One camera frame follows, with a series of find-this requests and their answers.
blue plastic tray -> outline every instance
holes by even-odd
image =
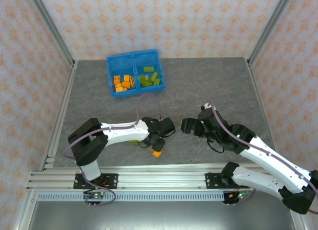
[[[108,83],[113,97],[131,96],[145,92],[155,92],[165,88],[164,72],[157,50],[140,51],[124,55],[109,56],[106,58],[108,69]],[[144,72],[144,67],[154,67],[160,78],[159,85],[142,87],[139,82],[139,75],[148,75],[149,78],[153,72]],[[120,75],[120,81],[124,75],[135,77],[136,86],[127,91],[115,92],[114,76]]]

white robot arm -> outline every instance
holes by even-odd
[[[266,192],[300,214],[309,210],[318,187],[318,171],[310,172],[291,163],[247,127],[229,125],[208,103],[201,107],[198,119],[183,119],[181,130],[187,134],[194,131],[194,135],[206,138],[209,146],[216,142],[224,150],[252,160],[271,174],[257,173],[229,162],[221,172],[222,184],[229,188],[249,186]]]
[[[140,141],[160,152],[165,144],[163,138],[174,131],[175,127],[170,118],[159,121],[144,117],[137,122],[120,124],[100,123],[97,118],[91,118],[73,132],[68,141],[71,145],[75,143],[72,152],[86,178],[98,184],[101,172],[97,158],[106,146],[119,142]]]

wall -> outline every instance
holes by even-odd
[[[276,148],[308,170],[318,170],[317,4],[291,0],[253,65]]]
[[[249,57],[279,0],[43,0],[74,59]]]
[[[31,0],[0,0],[0,225],[12,229],[38,169],[69,65]]]

green toy brick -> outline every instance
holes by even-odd
[[[155,71],[154,67],[144,67],[144,72],[153,72]]]
[[[133,145],[138,145],[139,141],[129,141]]]
[[[160,83],[160,78],[156,78],[154,81],[154,85],[159,85],[159,83]]]
[[[150,82],[154,82],[155,79],[157,78],[158,76],[158,73],[157,72],[154,72],[154,74],[151,76],[151,79],[149,80]]]
[[[153,85],[151,82],[149,82],[149,80],[146,80],[146,79],[141,79],[139,81],[140,81],[140,85],[142,87],[149,87],[149,86]]]

metal table surface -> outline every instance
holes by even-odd
[[[83,202],[37,202],[29,230],[294,230],[289,209],[257,192],[248,203],[114,202],[88,208]]]
[[[257,100],[244,58],[162,59],[166,89],[155,92],[162,106],[163,117],[170,117],[177,132],[166,139],[162,155],[156,158],[149,149],[131,143],[108,146],[99,156],[101,166],[187,164],[216,162],[249,162],[235,153],[213,152],[204,139],[187,135],[179,129],[181,120],[196,118],[200,106],[214,102],[229,124],[241,123],[270,147],[271,137]],[[92,117],[100,122],[122,123],[136,119],[138,96],[113,98],[107,80],[106,61],[79,61],[62,127],[54,167],[76,164],[63,158],[67,137]],[[141,101],[140,116],[159,116],[157,104],[151,97]]]

